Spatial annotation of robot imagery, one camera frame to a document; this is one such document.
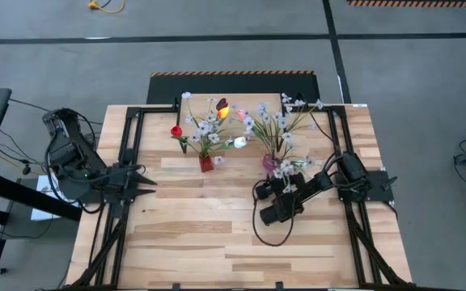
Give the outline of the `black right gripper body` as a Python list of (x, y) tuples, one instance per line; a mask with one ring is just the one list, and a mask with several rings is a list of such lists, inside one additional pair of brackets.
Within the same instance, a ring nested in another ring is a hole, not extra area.
[(284, 192), (285, 188), (283, 185), (274, 190), (273, 206), (279, 210), (304, 210), (303, 200), (307, 197), (308, 187), (300, 186), (294, 189), (292, 186), (290, 192)]

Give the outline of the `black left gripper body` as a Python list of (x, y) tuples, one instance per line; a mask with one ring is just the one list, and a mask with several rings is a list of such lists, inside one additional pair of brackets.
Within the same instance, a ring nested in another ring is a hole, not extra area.
[(135, 166), (121, 163), (114, 163), (111, 165), (105, 182), (106, 202), (114, 202), (119, 199), (120, 192), (123, 190), (129, 178), (129, 174), (135, 171)]

